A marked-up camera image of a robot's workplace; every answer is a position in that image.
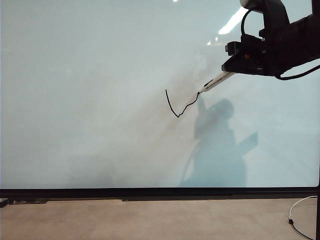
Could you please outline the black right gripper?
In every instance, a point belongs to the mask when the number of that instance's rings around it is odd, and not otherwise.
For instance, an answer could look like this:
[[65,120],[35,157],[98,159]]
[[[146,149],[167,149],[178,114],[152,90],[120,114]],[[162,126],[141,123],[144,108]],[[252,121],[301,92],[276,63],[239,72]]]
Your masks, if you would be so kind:
[[302,24],[268,23],[259,35],[265,39],[265,59],[253,53],[231,56],[221,66],[224,72],[279,77],[302,64]]

